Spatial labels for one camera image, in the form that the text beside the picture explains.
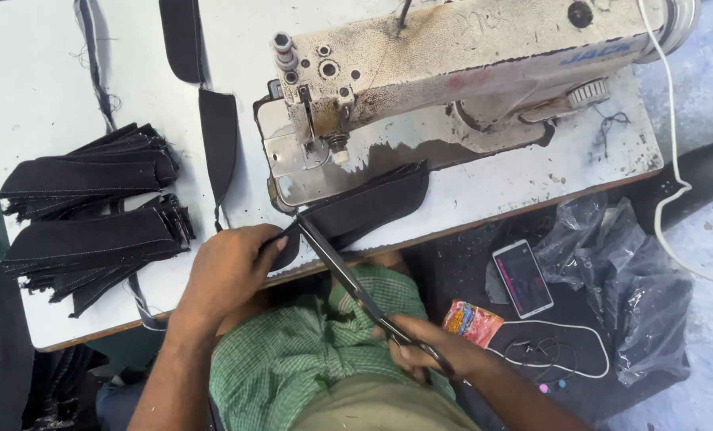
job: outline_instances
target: person's left hand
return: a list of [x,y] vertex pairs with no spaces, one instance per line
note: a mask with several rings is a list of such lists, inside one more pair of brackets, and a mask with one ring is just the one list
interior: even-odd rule
[[259,248],[280,231],[274,225],[227,229],[202,244],[174,315],[215,333],[221,321],[252,298],[266,280],[288,238],[269,244],[260,254]]

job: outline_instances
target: person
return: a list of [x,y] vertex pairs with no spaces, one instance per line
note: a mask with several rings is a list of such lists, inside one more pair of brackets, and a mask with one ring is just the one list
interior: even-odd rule
[[[266,310],[259,289],[290,239],[261,246],[279,234],[244,227],[201,246],[129,431],[207,429],[208,388],[227,430],[480,429],[438,364],[388,342],[341,285],[326,301]],[[401,260],[372,264],[353,271],[376,304],[443,354],[509,429],[590,429],[501,359],[428,322]]]

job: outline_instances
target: scissors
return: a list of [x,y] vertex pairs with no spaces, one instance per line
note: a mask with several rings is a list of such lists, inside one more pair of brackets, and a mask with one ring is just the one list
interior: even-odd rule
[[300,230],[303,232],[306,240],[308,240],[311,248],[322,259],[324,265],[330,270],[335,279],[340,281],[343,288],[349,292],[356,304],[364,311],[367,316],[372,319],[394,342],[399,346],[417,346],[439,364],[441,373],[447,377],[454,377],[454,369],[452,365],[442,356],[435,348],[432,348],[424,341],[415,340],[407,335],[401,328],[396,326],[388,319],[378,305],[372,300],[365,291],[359,280],[356,278],[351,269],[346,266],[346,263],[340,257],[338,252],[332,248],[332,245],[324,238],[321,232],[308,220],[304,215],[298,214],[297,221],[300,224]]

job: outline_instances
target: white power cord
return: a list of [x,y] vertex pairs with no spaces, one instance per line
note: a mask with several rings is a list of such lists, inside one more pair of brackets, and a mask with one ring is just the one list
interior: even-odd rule
[[533,368],[547,368],[547,367],[556,367],[560,368],[564,371],[569,371],[570,373],[577,374],[582,377],[588,377],[590,379],[600,379],[601,377],[605,376],[609,372],[609,356],[606,354],[606,348],[604,347],[604,341],[601,340],[600,335],[598,335],[598,332],[595,331],[593,328],[588,328],[587,326],[579,326],[579,325],[574,325],[574,324],[557,324],[553,322],[548,322],[545,320],[514,320],[510,322],[503,322],[503,324],[522,324],[522,323],[541,323],[541,324],[551,324],[553,326],[560,326],[562,328],[578,328],[578,329],[586,329],[590,330],[593,334],[595,334],[596,338],[598,338],[598,343],[600,344],[600,349],[601,351],[604,352],[604,359],[606,360],[606,369],[604,370],[603,373],[599,375],[593,375],[593,374],[586,374],[582,373],[577,370],[571,370],[567,367],[562,367],[561,365],[555,365],[555,364],[524,364],[523,362],[518,362],[510,358],[506,358],[504,354],[501,354],[499,351],[493,349],[493,348],[486,348],[490,352],[494,352],[498,354],[501,358],[504,358],[508,362],[515,364],[515,365],[521,365],[524,367],[533,367]]
[[657,209],[654,211],[654,233],[657,236],[657,240],[659,240],[660,244],[662,245],[662,248],[673,260],[678,263],[678,265],[683,266],[687,271],[692,272],[693,274],[698,275],[703,279],[713,281],[713,276],[700,272],[698,269],[687,264],[686,261],[679,258],[676,253],[673,252],[673,250],[670,248],[668,242],[665,241],[665,237],[662,235],[663,207],[666,206],[668,203],[671,203],[672,201],[680,198],[685,192],[692,190],[692,186],[688,182],[681,180],[681,174],[678,170],[678,146],[676,143],[676,108],[675,103],[673,102],[673,76],[670,74],[670,65],[668,64],[668,60],[665,58],[665,53],[662,51],[662,47],[660,46],[657,37],[654,35],[654,32],[651,29],[651,24],[649,24],[649,18],[647,18],[646,15],[646,7],[644,6],[644,0],[638,0],[638,9],[640,10],[641,17],[644,19],[644,25],[646,26],[646,31],[649,34],[649,39],[651,39],[652,43],[654,44],[654,49],[656,49],[657,53],[660,55],[660,59],[662,60],[662,63],[665,66],[665,73],[668,75],[668,99],[670,103],[670,142],[672,143],[671,150],[673,152],[673,173],[676,176],[676,182],[683,186],[680,190],[676,192],[676,194],[672,195],[669,198],[663,199],[662,201],[660,201],[660,203],[657,204]]

